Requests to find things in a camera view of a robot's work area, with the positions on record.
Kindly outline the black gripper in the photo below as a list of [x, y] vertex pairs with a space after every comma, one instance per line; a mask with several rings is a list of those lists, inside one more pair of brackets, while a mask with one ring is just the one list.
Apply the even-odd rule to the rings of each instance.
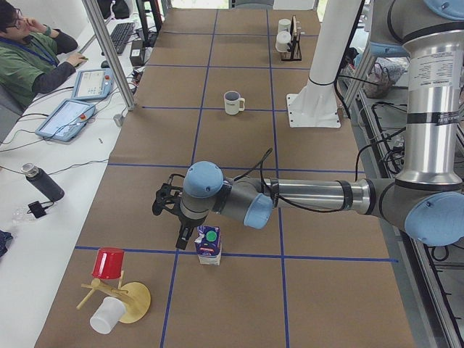
[[168, 180], [163, 183], [161, 188], [156, 192], [155, 200], [152, 205], [152, 212], [155, 216], [158, 216], [163, 210], [166, 210], [170, 214], [178, 217], [181, 226], [175, 248], [186, 249], [192, 235], [192, 230], [197, 226], [202, 225], [206, 220], [206, 217], [187, 217], [181, 211], [181, 194], [183, 188], [173, 185], [174, 177], [185, 178], [185, 176], [181, 174], [170, 174]]

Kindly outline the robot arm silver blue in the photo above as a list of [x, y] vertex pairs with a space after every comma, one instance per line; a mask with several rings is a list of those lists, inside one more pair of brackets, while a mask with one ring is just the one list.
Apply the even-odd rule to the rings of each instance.
[[193, 164], [181, 187], [164, 183], [152, 211], [176, 215], [176, 246], [211, 212], [262, 228], [273, 208], [313, 212], [354, 210], [374, 215], [429, 246], [463, 237], [462, 180], [454, 171], [463, 64], [461, 1], [376, 1], [373, 46], [402, 46], [410, 55], [405, 162], [393, 179], [298, 181], [230, 179], [211, 162]]

